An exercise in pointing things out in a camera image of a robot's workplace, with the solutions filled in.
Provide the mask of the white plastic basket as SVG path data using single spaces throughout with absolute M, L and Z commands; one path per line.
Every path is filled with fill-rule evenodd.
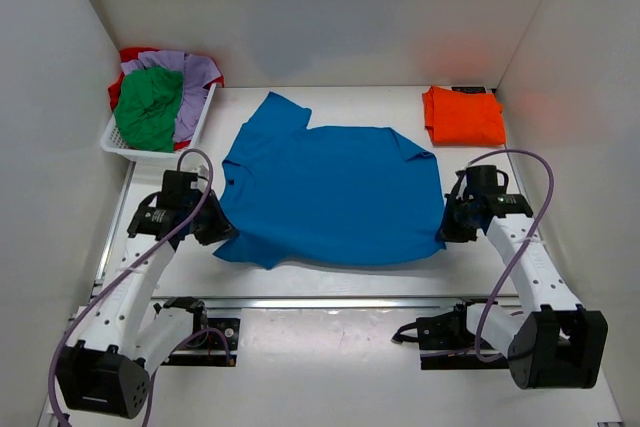
M 209 86 L 200 117 L 195 124 L 195 130 L 188 140 L 174 144 L 169 148 L 164 143 L 167 135 L 161 135 L 159 141 L 145 140 L 142 145 L 132 146 L 122 136 L 116 116 L 112 115 L 100 139 L 102 150 L 142 165 L 167 166 L 175 164 L 182 152 L 199 146 L 214 96 L 221 86 L 220 82 L 212 82 Z

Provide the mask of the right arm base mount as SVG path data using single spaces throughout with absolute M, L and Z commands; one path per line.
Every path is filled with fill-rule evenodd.
M 391 342 L 417 345 L 422 371 L 507 370 L 503 357 L 491 363 L 478 359 L 475 336 L 466 327 L 467 311 L 472 305 L 474 302 L 461 300 L 443 313 L 417 317 L 399 327 Z

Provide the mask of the green t shirt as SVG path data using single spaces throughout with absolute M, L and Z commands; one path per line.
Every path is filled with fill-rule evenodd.
M 174 145 L 175 119 L 182 100 L 183 76 L 162 67 L 131 72 L 124 77 L 118 104 L 114 110 L 117 124 L 126 141 L 142 145 L 145 140 L 160 140 Z

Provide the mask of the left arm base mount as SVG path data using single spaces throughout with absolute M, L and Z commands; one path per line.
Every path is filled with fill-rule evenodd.
M 164 363 L 176 365 L 235 367 L 239 342 L 240 319 L 212 317 L 203 300 L 194 297 L 171 297 L 153 305 L 155 320 L 173 322 L 178 314 L 178 336 Z

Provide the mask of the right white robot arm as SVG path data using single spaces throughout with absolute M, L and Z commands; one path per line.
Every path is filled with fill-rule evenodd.
M 566 285 L 538 235 L 538 215 L 523 195 L 508 193 L 507 185 L 507 174 L 494 165 L 459 171 L 438 236 L 465 243 L 483 233 L 505 264 L 522 313 L 509 314 L 493 299 L 472 304 L 449 321 L 449 338 L 465 348 L 478 340 L 488 343 L 521 389 L 590 389 L 608 324 Z

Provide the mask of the folded orange t shirt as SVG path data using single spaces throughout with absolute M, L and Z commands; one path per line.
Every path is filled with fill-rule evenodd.
M 435 146 L 506 144 L 503 106 L 491 93 L 462 93 L 432 86 L 422 94 L 424 125 Z

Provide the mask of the red t shirt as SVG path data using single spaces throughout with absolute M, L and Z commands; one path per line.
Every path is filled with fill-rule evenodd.
M 152 47 L 123 48 L 119 51 L 120 61 L 122 63 L 125 63 L 132 60 L 138 60 L 139 55 L 144 52 L 156 52 L 156 49 Z M 118 79 L 107 88 L 107 92 L 109 95 L 109 106 L 112 111 L 115 110 L 118 104 L 120 93 L 121 93 L 121 85 L 124 80 L 124 76 L 125 76 L 124 73 L 120 73 Z M 214 83 L 219 84 L 222 87 L 225 86 L 225 79 L 222 73 L 215 74 L 214 79 L 211 82 L 207 83 L 206 87 L 211 87 Z

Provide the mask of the lilac t shirt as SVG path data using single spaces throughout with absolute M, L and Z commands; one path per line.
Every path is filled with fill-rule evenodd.
M 156 52 L 141 53 L 138 60 L 121 62 L 121 71 L 125 76 L 133 71 L 152 67 L 162 67 L 183 76 L 182 100 L 173 134 L 174 144 L 182 143 L 195 130 L 209 88 L 206 84 L 221 72 L 213 58 L 177 50 L 156 49 Z

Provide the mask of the aluminium rail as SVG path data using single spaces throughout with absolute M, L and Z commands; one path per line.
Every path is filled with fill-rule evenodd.
M 459 303 L 480 303 L 485 296 L 320 296 L 320 297 L 199 297 L 208 309 L 345 310 L 447 309 Z

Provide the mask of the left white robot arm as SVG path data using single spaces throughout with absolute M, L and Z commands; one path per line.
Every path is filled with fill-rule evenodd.
M 205 304 L 171 297 L 145 319 L 160 277 L 179 244 L 203 246 L 237 234 L 223 214 L 210 179 L 167 170 L 160 191 L 144 198 L 127 229 L 124 259 L 80 314 L 53 362 L 53 390 L 71 410 L 133 419 L 158 368 L 179 347 L 197 345 L 214 330 Z

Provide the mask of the blue t shirt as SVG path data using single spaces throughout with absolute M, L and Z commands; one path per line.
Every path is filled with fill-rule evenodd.
M 238 234 L 216 257 L 374 267 L 443 250 L 436 156 L 390 127 L 310 127 L 311 117 L 271 92 L 242 125 L 220 200 Z

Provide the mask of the black label plate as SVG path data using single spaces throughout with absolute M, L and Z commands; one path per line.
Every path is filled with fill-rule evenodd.
M 464 94 L 485 94 L 486 89 L 481 86 L 452 86 L 452 91 L 460 92 Z

